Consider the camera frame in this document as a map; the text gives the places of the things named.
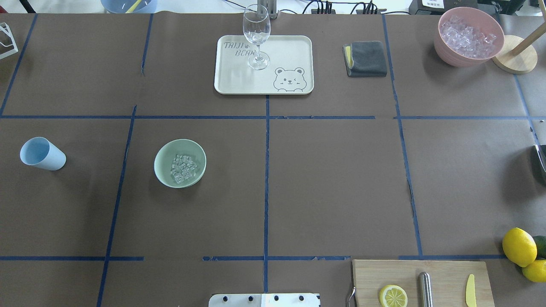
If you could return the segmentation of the lemon slice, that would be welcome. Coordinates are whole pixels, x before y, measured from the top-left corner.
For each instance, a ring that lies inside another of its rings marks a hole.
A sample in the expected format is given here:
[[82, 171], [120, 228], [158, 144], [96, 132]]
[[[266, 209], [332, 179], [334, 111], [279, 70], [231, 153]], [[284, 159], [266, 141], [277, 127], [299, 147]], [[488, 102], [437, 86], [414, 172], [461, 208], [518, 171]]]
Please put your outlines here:
[[406, 291], [396, 284], [384, 286], [380, 290], [378, 300], [382, 307], [407, 307], [408, 305]]

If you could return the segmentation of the blue bowl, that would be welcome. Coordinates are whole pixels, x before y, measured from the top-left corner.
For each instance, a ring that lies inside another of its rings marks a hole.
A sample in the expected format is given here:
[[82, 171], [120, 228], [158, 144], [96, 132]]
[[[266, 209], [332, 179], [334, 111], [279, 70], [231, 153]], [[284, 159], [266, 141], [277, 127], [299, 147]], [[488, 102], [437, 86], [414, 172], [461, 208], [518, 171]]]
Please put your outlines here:
[[157, 8], [157, 0], [101, 0], [101, 5], [104, 9], [113, 14], [125, 14], [135, 4], [132, 14], [150, 14], [154, 13]]

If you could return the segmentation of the dark grey folded cloth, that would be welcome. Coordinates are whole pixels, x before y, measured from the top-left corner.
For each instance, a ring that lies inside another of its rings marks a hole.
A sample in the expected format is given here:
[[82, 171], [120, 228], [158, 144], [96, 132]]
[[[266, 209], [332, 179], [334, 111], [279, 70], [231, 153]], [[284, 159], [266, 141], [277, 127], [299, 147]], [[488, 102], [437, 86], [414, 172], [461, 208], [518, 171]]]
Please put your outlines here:
[[349, 77], [385, 77], [387, 74], [384, 46], [381, 41], [353, 41], [343, 45], [346, 72]]

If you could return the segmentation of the yellow lemon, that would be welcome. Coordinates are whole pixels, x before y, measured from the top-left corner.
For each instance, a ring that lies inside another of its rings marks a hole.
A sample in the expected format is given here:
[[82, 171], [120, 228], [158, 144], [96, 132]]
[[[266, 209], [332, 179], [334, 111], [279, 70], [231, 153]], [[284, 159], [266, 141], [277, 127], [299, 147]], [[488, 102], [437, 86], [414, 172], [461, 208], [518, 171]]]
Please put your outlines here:
[[536, 283], [546, 282], [546, 260], [535, 260], [526, 267], [521, 268], [521, 272], [527, 280]]
[[537, 258], [537, 245], [533, 237], [518, 227], [505, 233], [502, 249], [505, 256], [521, 268], [527, 267]]

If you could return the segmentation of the light blue cup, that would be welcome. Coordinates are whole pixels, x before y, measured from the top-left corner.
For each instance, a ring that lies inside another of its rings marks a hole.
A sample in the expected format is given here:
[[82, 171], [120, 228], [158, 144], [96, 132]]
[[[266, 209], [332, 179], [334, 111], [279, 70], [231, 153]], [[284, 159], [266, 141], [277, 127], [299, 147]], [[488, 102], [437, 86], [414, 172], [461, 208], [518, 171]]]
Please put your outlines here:
[[66, 155], [47, 138], [35, 137], [27, 140], [20, 150], [21, 161], [33, 167], [56, 171], [66, 164]]

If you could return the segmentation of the green lime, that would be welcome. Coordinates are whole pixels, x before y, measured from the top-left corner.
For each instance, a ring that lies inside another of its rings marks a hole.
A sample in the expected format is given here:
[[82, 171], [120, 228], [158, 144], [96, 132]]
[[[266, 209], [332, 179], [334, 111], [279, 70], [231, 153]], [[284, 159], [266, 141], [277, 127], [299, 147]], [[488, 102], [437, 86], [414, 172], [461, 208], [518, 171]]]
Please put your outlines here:
[[532, 237], [537, 248], [537, 258], [546, 258], [546, 236], [536, 235]]

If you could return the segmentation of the clear ice cubes pile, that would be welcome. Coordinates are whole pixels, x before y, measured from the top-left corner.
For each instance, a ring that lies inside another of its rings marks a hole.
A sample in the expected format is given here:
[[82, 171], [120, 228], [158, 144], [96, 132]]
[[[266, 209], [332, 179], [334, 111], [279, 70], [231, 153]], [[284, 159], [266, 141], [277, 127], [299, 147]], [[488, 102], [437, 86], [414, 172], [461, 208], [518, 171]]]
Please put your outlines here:
[[468, 25], [464, 19], [456, 15], [441, 23], [439, 33], [452, 50], [467, 58], [488, 58], [495, 51], [496, 35], [485, 34], [478, 27]]

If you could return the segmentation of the round wooden stand base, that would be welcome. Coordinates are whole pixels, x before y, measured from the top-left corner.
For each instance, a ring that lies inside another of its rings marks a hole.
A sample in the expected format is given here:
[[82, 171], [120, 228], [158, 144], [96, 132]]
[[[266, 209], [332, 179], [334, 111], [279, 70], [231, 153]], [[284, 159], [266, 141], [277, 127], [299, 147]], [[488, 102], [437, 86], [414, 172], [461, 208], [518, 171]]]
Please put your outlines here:
[[531, 72], [537, 65], [537, 52], [532, 46], [535, 40], [505, 35], [502, 49], [493, 57], [494, 64], [512, 74]]

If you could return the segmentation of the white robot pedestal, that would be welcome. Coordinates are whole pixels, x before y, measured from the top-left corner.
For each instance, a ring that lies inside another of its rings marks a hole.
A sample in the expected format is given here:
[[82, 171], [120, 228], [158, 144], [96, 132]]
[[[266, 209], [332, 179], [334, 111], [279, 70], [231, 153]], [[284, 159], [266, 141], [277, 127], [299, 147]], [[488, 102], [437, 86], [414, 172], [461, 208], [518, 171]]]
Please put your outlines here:
[[315, 293], [242, 293], [216, 294], [209, 307], [320, 307], [320, 295]]

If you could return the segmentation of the clear wine glass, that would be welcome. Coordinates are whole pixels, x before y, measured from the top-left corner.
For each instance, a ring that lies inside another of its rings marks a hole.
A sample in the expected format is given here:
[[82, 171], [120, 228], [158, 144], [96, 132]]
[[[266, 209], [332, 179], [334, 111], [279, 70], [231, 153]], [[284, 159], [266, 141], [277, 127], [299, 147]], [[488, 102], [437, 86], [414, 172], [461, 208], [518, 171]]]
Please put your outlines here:
[[261, 4], [252, 4], [245, 8], [243, 15], [243, 34], [257, 51], [248, 58], [248, 65], [254, 70], [264, 70], [270, 63], [269, 55], [261, 51], [261, 46], [268, 40], [271, 23], [267, 8]]

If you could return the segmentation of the silver metal cylinder tool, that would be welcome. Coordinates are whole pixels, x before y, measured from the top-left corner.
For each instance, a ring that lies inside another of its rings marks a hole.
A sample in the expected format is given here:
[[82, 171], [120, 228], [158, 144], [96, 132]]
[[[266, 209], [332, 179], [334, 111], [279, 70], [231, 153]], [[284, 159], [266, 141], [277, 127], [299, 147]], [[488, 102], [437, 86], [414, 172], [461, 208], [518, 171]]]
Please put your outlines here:
[[432, 282], [428, 272], [421, 272], [419, 274], [419, 286], [421, 290], [421, 306], [433, 307]]

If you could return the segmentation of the pink bowl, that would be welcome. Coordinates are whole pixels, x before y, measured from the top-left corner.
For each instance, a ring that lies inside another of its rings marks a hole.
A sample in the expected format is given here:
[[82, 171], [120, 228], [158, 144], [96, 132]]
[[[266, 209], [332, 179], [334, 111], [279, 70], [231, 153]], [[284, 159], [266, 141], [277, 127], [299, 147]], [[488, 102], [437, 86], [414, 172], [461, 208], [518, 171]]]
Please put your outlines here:
[[[495, 51], [493, 55], [489, 56], [488, 58], [467, 58], [465, 56], [457, 54], [454, 50], [452, 50], [443, 41], [441, 34], [439, 33], [439, 26], [441, 25], [441, 23], [445, 23], [446, 21], [448, 21], [452, 15], [456, 15], [464, 19], [465, 22], [470, 26], [478, 27], [485, 34], [493, 33], [494, 35], [496, 35], [497, 40], [495, 40], [494, 43]], [[438, 25], [436, 27], [434, 47], [439, 57], [447, 64], [450, 64], [454, 67], [471, 67], [482, 64], [497, 55], [497, 53], [503, 47], [504, 37], [505, 36], [502, 27], [492, 16], [476, 8], [460, 6], [458, 8], [453, 8], [446, 11], [440, 17]]]

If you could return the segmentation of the ice cubes in green bowl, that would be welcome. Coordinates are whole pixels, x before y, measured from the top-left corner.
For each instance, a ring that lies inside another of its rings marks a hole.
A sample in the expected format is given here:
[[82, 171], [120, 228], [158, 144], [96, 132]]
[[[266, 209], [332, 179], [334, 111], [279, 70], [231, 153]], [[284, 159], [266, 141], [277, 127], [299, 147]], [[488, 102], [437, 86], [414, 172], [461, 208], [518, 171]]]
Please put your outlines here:
[[196, 176], [198, 169], [193, 157], [186, 154], [176, 154], [170, 165], [170, 175], [175, 183], [181, 184]]

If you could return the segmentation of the mint green bowl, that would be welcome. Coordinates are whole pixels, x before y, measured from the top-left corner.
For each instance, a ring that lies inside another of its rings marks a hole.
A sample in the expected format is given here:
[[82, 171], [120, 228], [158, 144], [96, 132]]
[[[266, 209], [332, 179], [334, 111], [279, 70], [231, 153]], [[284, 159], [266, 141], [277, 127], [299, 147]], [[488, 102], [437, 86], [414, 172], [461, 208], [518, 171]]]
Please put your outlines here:
[[[176, 154], [186, 154], [193, 157], [198, 169], [196, 176], [181, 184], [175, 183], [171, 177], [171, 163]], [[203, 176], [207, 165], [206, 153], [195, 141], [189, 139], [177, 139], [168, 142], [156, 154], [154, 160], [154, 172], [157, 179], [165, 186], [172, 188], [185, 188], [193, 186]]]

